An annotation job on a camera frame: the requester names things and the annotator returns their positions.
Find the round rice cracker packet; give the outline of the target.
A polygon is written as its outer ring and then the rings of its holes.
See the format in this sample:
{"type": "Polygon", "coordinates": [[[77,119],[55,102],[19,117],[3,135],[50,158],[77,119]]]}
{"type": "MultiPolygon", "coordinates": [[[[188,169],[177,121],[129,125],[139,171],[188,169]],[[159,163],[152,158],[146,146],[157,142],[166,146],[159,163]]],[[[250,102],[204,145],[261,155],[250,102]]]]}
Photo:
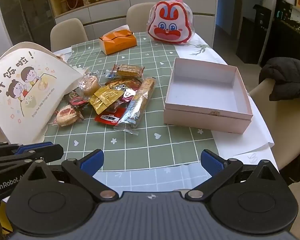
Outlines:
{"type": "Polygon", "coordinates": [[[83,115],[80,111],[76,110],[71,105],[62,107],[59,111],[56,111],[56,117],[53,121],[54,124],[64,127],[74,124],[78,120],[83,120],[83,115]]]}

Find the beige dining chair left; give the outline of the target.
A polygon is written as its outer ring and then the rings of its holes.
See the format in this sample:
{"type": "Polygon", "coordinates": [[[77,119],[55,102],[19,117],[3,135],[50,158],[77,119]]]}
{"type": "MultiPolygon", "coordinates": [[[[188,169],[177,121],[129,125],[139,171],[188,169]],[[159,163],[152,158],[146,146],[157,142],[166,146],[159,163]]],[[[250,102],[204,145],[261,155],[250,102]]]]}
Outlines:
{"type": "Polygon", "coordinates": [[[87,41],[88,37],[84,26],[77,18],[60,22],[51,29],[50,43],[52,52],[87,41]]]}

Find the beige chair with jacket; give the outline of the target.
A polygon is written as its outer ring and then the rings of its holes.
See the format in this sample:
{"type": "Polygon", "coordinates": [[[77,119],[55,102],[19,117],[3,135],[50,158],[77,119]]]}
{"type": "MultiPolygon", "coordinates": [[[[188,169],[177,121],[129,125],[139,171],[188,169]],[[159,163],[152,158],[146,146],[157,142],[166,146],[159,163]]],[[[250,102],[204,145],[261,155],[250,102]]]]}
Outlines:
{"type": "Polygon", "coordinates": [[[270,131],[274,146],[271,151],[279,169],[300,154],[300,98],[271,101],[275,81],[263,80],[249,92],[270,131]]]}

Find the dark red snack bag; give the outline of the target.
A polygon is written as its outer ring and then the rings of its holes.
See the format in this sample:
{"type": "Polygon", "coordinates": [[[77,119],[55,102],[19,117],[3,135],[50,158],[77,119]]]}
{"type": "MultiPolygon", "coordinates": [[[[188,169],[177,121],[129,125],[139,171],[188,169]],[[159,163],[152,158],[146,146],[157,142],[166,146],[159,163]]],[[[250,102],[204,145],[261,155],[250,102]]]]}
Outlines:
{"type": "Polygon", "coordinates": [[[134,77],[118,78],[105,83],[105,85],[112,89],[124,92],[124,94],[117,100],[119,105],[130,102],[141,84],[142,82],[134,77]]]}

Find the yellow gold snack packet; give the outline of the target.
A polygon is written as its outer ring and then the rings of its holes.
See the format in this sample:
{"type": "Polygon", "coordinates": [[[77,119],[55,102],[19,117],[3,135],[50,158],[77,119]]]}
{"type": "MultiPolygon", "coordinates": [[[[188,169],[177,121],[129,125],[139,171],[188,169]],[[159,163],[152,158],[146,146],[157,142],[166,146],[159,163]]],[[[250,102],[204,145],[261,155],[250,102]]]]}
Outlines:
{"type": "Polygon", "coordinates": [[[123,90],[117,90],[110,88],[109,86],[103,86],[90,97],[88,102],[92,105],[96,114],[99,115],[117,99],[123,96],[123,94],[123,90]]]}

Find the small red snack packet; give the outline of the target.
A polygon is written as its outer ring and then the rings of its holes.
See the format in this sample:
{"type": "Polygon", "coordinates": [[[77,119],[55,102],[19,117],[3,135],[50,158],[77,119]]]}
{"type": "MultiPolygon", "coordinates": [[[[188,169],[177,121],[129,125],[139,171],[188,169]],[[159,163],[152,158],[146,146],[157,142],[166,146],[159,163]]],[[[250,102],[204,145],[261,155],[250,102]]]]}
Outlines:
{"type": "Polygon", "coordinates": [[[118,121],[122,118],[126,108],[119,107],[114,112],[103,111],[101,114],[95,116],[94,120],[102,124],[115,126],[118,121]]]}

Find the long biscuit roll packet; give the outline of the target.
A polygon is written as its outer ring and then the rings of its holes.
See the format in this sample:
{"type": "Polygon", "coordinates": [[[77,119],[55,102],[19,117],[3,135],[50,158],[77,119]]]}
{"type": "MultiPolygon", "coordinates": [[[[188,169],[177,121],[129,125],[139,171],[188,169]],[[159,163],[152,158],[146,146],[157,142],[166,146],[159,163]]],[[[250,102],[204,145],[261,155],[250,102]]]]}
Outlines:
{"type": "Polygon", "coordinates": [[[115,131],[127,132],[133,135],[139,134],[136,128],[138,127],[148,102],[151,99],[155,89],[155,83],[156,79],[154,77],[147,77],[143,80],[140,88],[127,106],[122,118],[114,126],[115,131]]]}

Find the cream cartoon tote bag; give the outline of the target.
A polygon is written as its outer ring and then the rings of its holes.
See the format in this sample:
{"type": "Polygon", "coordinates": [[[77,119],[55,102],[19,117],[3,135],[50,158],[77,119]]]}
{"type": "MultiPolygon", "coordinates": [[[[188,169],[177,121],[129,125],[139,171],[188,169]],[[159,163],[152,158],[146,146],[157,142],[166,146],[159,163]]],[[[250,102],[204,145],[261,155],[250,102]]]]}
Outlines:
{"type": "Polygon", "coordinates": [[[11,47],[0,57],[0,137],[13,144],[42,142],[63,96],[83,74],[36,43],[11,47]]]}

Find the round golden pastry packet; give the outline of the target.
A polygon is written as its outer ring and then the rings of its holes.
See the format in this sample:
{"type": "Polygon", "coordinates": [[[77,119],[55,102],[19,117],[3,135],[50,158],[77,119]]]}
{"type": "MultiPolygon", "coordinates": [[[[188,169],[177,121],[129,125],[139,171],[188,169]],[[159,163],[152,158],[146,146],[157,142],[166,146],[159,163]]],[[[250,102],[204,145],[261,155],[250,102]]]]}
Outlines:
{"type": "Polygon", "coordinates": [[[98,91],[101,88],[101,85],[98,81],[97,73],[90,72],[88,74],[85,74],[79,81],[79,88],[84,96],[92,96],[96,91],[98,91]]]}

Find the red rabbit snack bag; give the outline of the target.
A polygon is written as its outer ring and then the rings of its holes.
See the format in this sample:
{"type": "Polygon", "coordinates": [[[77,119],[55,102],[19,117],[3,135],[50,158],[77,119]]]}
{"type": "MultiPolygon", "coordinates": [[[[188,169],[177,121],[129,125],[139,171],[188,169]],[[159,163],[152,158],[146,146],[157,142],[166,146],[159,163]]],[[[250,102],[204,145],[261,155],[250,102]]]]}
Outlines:
{"type": "Polygon", "coordinates": [[[149,12],[147,34],[156,41],[183,44],[193,37],[193,13],[183,0],[160,1],[149,12]]]}

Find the Dove chocolate bar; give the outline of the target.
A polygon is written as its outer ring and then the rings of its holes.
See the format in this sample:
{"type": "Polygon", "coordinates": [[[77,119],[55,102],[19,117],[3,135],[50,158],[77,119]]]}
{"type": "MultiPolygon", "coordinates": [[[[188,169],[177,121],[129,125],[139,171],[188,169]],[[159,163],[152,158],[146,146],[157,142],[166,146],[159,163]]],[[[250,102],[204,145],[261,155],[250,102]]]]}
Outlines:
{"type": "Polygon", "coordinates": [[[83,108],[88,104],[75,90],[65,94],[64,99],[72,106],[74,109],[83,108]]]}

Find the orange tissue box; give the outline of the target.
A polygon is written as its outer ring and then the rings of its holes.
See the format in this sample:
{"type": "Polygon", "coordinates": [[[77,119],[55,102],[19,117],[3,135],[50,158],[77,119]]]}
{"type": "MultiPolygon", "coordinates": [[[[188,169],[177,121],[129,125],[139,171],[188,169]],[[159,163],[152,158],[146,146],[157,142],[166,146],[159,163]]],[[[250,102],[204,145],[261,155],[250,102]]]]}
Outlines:
{"type": "Polygon", "coordinates": [[[137,40],[133,32],[128,29],[112,31],[99,38],[101,51],[105,55],[137,46],[137,40]]]}

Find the green checked tablecloth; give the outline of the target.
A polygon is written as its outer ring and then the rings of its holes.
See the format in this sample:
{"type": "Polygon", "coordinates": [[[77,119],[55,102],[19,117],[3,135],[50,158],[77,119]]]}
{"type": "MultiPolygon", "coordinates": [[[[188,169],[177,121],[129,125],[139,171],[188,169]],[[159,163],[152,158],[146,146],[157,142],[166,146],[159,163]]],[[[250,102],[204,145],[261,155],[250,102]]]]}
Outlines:
{"type": "Polygon", "coordinates": [[[146,87],[121,105],[122,116],[103,113],[104,121],[97,121],[94,107],[87,105],[81,121],[64,127],[49,122],[45,140],[60,144],[65,159],[79,159],[99,148],[104,152],[103,171],[131,171],[191,164],[200,160],[202,150],[217,151],[211,131],[164,123],[176,48],[151,41],[144,33],[137,33],[136,39],[136,47],[110,56],[96,40],[73,45],[66,54],[70,66],[97,72],[102,85],[114,64],[142,66],[146,87]]]}

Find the black aquarium cabinet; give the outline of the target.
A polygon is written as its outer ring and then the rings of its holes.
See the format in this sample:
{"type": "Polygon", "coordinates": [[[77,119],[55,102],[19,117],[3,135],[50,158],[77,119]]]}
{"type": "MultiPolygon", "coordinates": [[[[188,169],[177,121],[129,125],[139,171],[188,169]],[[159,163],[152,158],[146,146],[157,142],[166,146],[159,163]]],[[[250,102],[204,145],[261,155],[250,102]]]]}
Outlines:
{"type": "Polygon", "coordinates": [[[236,55],[244,63],[261,67],[275,57],[300,60],[300,20],[292,4],[276,0],[272,20],[270,9],[258,4],[253,8],[255,19],[243,18],[236,55]]]}

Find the wafer biscuit packet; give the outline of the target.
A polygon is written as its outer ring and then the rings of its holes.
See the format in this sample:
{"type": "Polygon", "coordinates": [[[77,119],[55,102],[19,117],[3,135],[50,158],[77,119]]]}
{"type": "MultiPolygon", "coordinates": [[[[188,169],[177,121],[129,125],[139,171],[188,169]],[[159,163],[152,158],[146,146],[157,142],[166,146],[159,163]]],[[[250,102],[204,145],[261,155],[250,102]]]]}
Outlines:
{"type": "Polygon", "coordinates": [[[111,70],[107,70],[104,74],[106,78],[116,77],[136,77],[137,79],[142,78],[143,67],[133,66],[127,64],[115,64],[111,70]]]}

